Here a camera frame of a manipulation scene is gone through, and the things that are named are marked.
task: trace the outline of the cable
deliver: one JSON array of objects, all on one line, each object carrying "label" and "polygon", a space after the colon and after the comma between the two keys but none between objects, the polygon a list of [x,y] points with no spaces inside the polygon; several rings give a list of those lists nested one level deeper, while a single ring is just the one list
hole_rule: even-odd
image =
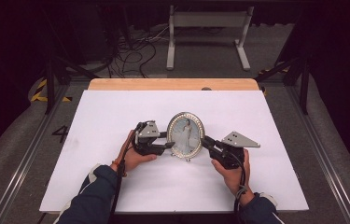
[{"label": "cable", "polygon": [[40,224],[43,220],[44,220],[44,217],[46,216],[47,213],[43,213],[40,217],[40,219],[37,221],[37,224]]},{"label": "cable", "polygon": [[145,37],[145,38],[140,38],[140,39],[136,39],[136,40],[143,40],[143,41],[151,42],[151,40],[154,40],[154,39],[156,39],[156,38],[163,39],[163,38],[159,37],[159,35],[162,34],[163,32],[165,32],[168,28],[169,28],[169,26],[166,26],[165,29],[161,30],[157,35],[155,35],[155,36],[152,37],[152,38]]},{"label": "cable", "polygon": [[157,53],[157,50],[155,49],[155,46],[151,43],[148,42],[148,44],[154,49],[154,53],[153,55],[145,62],[143,62],[142,64],[140,64],[139,66],[139,71],[140,71],[140,74],[142,74],[143,77],[148,77],[146,74],[143,73],[143,70],[142,70],[142,67],[143,65],[145,65],[146,63],[148,63],[149,61],[151,61],[151,59],[154,58],[155,54]]},{"label": "cable", "polygon": [[108,69],[109,74],[110,74],[110,77],[111,77],[111,75],[113,74],[112,71],[114,71],[118,77],[125,77],[125,76],[123,76],[123,75],[117,73],[116,70],[113,68],[113,65],[112,65],[112,64],[110,64],[110,67],[111,67],[111,70]]},{"label": "cable", "polygon": [[116,188],[116,195],[114,196],[113,203],[111,205],[111,211],[110,211],[110,216],[108,218],[107,223],[112,223],[111,220],[114,217],[114,212],[116,211],[117,207],[117,201],[119,200],[119,192],[121,189],[121,184],[122,184],[122,177],[123,174],[125,174],[125,155],[131,149],[132,147],[129,147],[129,144],[133,141],[134,134],[136,133],[136,130],[138,128],[139,124],[136,126],[136,128],[132,131],[131,137],[129,138],[129,141],[122,153],[122,158],[121,161],[119,162],[119,166],[117,168],[117,188]]},{"label": "cable", "polygon": [[[136,55],[139,55],[140,56],[140,59],[138,60],[135,60],[135,61],[128,61],[128,58],[132,55],[132,54],[136,54]],[[136,73],[139,73],[138,70],[125,70],[125,64],[126,63],[139,63],[141,62],[143,59],[143,55],[139,52],[131,52],[129,53],[125,59],[122,59],[121,55],[119,54],[116,58],[115,58],[115,61],[114,61],[114,64],[116,65],[116,67],[118,68],[118,72],[116,72],[113,68],[113,70],[116,72],[116,74],[119,76],[119,77],[125,77],[124,74],[125,73],[129,73],[129,72],[136,72]],[[122,62],[122,67],[120,68],[119,67],[119,64],[118,64],[118,61]]]},{"label": "cable", "polygon": [[[228,151],[228,154],[230,154],[234,159],[236,159],[236,161],[238,162],[239,166],[242,169],[242,175],[241,175],[241,182],[239,183],[240,186],[242,186],[243,188],[245,188],[245,167],[244,167],[244,163],[241,162],[239,160],[238,157],[236,157],[232,152]],[[241,195],[239,195],[239,197],[235,198],[235,202],[233,204],[233,213],[236,216],[236,219],[238,220],[239,223],[242,223],[242,221],[239,219],[238,213],[239,213],[239,200],[242,197],[242,194],[245,194],[245,191],[241,193]]]}]

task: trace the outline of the metal rail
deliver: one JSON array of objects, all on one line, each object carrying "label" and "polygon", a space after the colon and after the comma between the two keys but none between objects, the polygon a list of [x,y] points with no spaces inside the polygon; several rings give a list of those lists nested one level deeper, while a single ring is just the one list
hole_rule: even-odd
[{"label": "metal rail", "polygon": [[38,146],[49,125],[49,122],[52,120],[53,115],[55,114],[55,111],[58,108],[59,102],[64,97],[64,94],[66,93],[66,91],[67,91],[67,86],[59,86],[59,90],[55,98],[55,102],[56,102],[55,105],[53,106],[51,111],[47,115],[45,115],[44,118],[41,120],[41,123],[37,128],[37,131],[35,133],[35,136],[31,144],[27,148],[21,160],[21,163],[18,166],[17,171],[15,172],[14,176],[12,176],[11,181],[7,186],[7,189],[0,200],[0,223],[4,222],[6,215],[8,213],[8,210],[15,200],[15,197],[17,196],[17,193],[21,188],[23,180],[26,177],[33,163],[33,160],[35,159]]},{"label": "metal rail", "polygon": [[346,191],[343,187],[343,182],[341,181],[338,174],[335,172],[334,167],[329,160],[329,156],[326,153],[326,150],[323,147],[319,137],[317,136],[315,127],[309,117],[304,115],[300,106],[299,106],[299,96],[294,89],[294,87],[286,87],[287,94],[291,99],[291,102],[294,104],[294,107],[297,110],[298,115],[300,116],[305,129],[307,130],[311,140],[314,144],[314,153],[320,164],[320,167],[323,170],[324,175],[326,176],[329,186],[331,187],[332,193],[334,194],[335,199],[337,200],[338,205],[343,212],[343,216],[346,219],[347,223],[350,223],[350,200],[346,194]]}]

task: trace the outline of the white surface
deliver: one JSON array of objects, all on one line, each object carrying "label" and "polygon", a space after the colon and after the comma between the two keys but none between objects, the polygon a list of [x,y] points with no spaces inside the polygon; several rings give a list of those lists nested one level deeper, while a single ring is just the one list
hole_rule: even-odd
[{"label": "white surface", "polygon": [[[96,163],[117,157],[139,121],[154,119],[164,132],[179,112],[195,114],[212,138],[237,131],[260,143],[249,149],[252,190],[272,195],[278,210],[308,209],[261,91],[84,91],[40,211],[59,212]],[[204,148],[191,162],[166,151],[123,179],[116,211],[232,211],[233,196],[210,161]]]},{"label": "white surface", "polygon": [[248,59],[246,57],[245,49],[244,47],[238,47],[239,40],[235,40],[236,43],[236,49],[238,50],[239,59],[241,60],[242,67],[245,71],[250,71],[250,63],[248,62]]},{"label": "white surface", "polygon": [[169,44],[168,48],[168,60],[166,61],[166,69],[174,70],[175,68],[175,41],[173,44]]}]

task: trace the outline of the person's left hand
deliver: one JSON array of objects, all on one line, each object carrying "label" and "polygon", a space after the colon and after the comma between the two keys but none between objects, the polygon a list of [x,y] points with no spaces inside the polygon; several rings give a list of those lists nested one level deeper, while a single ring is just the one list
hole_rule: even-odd
[{"label": "person's left hand", "polygon": [[[124,144],[122,145],[121,151],[119,152],[119,156],[117,157],[117,162],[120,162],[122,159],[122,155],[126,150],[126,146],[128,145],[129,150],[125,154],[125,171],[133,170],[140,163],[147,162],[147,161],[154,161],[157,159],[157,155],[151,154],[151,155],[142,156],[134,150],[131,142],[132,133],[133,133],[133,130],[129,132],[128,137],[124,142]],[[113,168],[114,171],[117,171],[117,165],[112,164],[111,168]]]}]

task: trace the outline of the wire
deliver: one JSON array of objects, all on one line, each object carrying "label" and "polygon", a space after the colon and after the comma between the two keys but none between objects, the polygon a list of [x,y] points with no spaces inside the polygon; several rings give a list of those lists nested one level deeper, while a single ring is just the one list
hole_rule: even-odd
[{"label": "wire", "polygon": [[[239,166],[242,169],[242,175],[241,175],[241,182],[240,185],[243,186],[243,188],[245,187],[245,167],[244,167],[244,163],[241,162],[239,160],[239,158],[237,156],[235,156],[232,152],[228,151],[228,154],[230,154],[232,157],[234,157],[236,159],[236,161],[238,162]],[[239,200],[242,197],[242,194],[239,196],[239,198],[235,198],[235,202],[233,203],[233,213],[236,216],[236,219],[238,220],[239,223],[243,223],[239,216],[238,216],[238,212],[239,212]]]},{"label": "wire", "polygon": [[136,40],[143,40],[143,41],[148,41],[148,42],[151,42],[152,40],[154,39],[164,39],[164,38],[161,38],[160,35],[165,32],[167,29],[169,28],[169,26],[166,26],[165,29],[161,30],[157,35],[155,35],[154,37],[152,38],[149,38],[149,37],[144,37],[144,38],[140,38],[140,39],[136,39]]},{"label": "wire", "polygon": [[110,220],[112,220],[112,218],[114,216],[114,212],[116,211],[117,201],[119,200],[119,192],[121,189],[122,177],[123,177],[123,174],[125,174],[125,155],[129,151],[129,149],[132,148],[132,147],[129,147],[129,144],[133,141],[134,134],[136,133],[136,130],[137,130],[137,127],[136,127],[136,129],[134,129],[132,131],[131,136],[129,138],[129,141],[128,141],[128,143],[127,143],[127,145],[122,153],[121,161],[119,162],[119,167],[117,169],[116,195],[114,196],[113,204],[111,205],[110,216],[109,216],[107,223],[112,223]]},{"label": "wire", "polygon": [[46,216],[47,213],[43,213],[40,217],[40,219],[37,221],[37,224],[40,224],[43,220],[44,220],[44,217]]},{"label": "wire", "polygon": [[111,67],[111,70],[108,69],[108,71],[109,71],[109,73],[110,73],[110,76],[111,76],[111,75],[113,74],[113,72],[114,72],[114,73],[116,73],[116,75],[117,75],[118,77],[125,77],[125,76],[123,76],[122,74],[119,74],[119,73],[116,72],[116,70],[113,68],[113,64],[110,64],[110,67]]},{"label": "wire", "polygon": [[149,43],[149,42],[148,42],[148,44],[154,49],[154,53],[153,53],[153,55],[152,55],[149,59],[147,59],[147,61],[143,62],[143,63],[140,64],[140,66],[139,66],[140,74],[142,74],[143,77],[148,77],[146,74],[143,73],[143,70],[142,70],[143,65],[145,65],[146,63],[148,63],[149,61],[151,61],[151,60],[154,58],[155,54],[157,53],[157,50],[155,49],[155,46],[154,46],[153,44]]}]

